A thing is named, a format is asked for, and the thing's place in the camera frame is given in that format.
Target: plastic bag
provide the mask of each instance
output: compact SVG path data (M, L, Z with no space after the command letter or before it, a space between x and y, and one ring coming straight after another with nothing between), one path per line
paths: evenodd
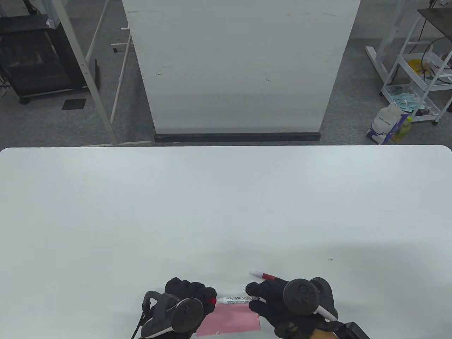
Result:
M391 139L408 116L410 114L403 112L399 106L390 104L388 107L380 109L366 136L374 143L383 145Z

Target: brown object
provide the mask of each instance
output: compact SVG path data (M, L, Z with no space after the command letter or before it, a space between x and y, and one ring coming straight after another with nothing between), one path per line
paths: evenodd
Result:
M311 339L338 339L333 332L325 332L315 329L312 333Z
M422 8L418 12L452 41L452 8Z

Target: gray carpet floor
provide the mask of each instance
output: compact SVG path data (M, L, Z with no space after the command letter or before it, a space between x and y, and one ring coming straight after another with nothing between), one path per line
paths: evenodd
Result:
M428 6L428 0L412 0L408 3L402 27L386 60L387 67L392 65L404 37L407 36L417 15L416 9ZM88 49L103 4L104 0L71 0L67 7L84 51ZM382 82L372 67L364 47L368 45L378 47L387 32L393 9L393 0L361 0L320 129L321 140L311 143L268 144L372 144L365 137L366 130L376 113L387 106L388 102L379 96ZM99 60L101 69L100 93L107 112L111 112L113 106L123 58L123 53L113 53L110 43L127 40L128 33L120 30L120 27L124 26L127 26L127 20L122 3L120 0L113 0L95 50L95 57ZM440 34L427 24L423 36L431 38L439 37ZM403 82L403 74L397 81ZM452 93L443 92L435 99L445 103L450 95ZM61 110L66 99L76 98L87 98L83 110ZM130 54L127 64L114 130L122 142L151 140L154 134L151 112L134 53ZM446 113L437 126L429 122L413 124L412 130L402 143L442 144L452 147L451 131L452 113ZM18 98L11 90L0 98L0 150L7 147L82 146L104 143L109 143L109 139L89 94L39 99L26 106L18 103ZM175 144L159 144L159 146L169 145Z

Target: whiteboard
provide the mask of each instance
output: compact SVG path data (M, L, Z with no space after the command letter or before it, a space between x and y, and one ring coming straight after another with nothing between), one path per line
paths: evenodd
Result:
M318 132L359 0L122 0L157 133Z

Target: white cart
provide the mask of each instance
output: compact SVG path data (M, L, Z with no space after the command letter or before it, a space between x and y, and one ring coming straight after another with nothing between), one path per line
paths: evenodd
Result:
M397 60L394 63L388 77L386 78L381 93L390 103L395 103L394 99L391 97L391 93L395 92L396 87L402 87L403 92L413 93L416 99L419 100L419 104L411 113L413 122L431 120L433 125L437 125L439 119L441 119L447 108L451 105L452 97L442 109L439 109L438 106L428 97L428 94L432 91L452 89L452 70L447 66L449 60L452 57L452 51L450 51L447 57L442 60L440 56L436 55L433 52L434 43L442 38L433 41L410 41L411 36L413 35L413 32L415 31L421 19L422 16L419 16L419 18L415 21L413 27L411 28L410 33L408 34L408 37L406 38L405 43L397 57ZM427 45L426 52L404 54L407 46L422 44ZM418 73L413 70L413 68L408 63L409 61L415 59L421 59L422 65L428 64L428 71L433 76L432 79L426 77L425 71L423 72L423 74L418 75ZM408 74L411 82L405 85L388 85L398 66L403 68L403 70ZM429 110L429 114L416 115L422 105L425 105L425 108Z

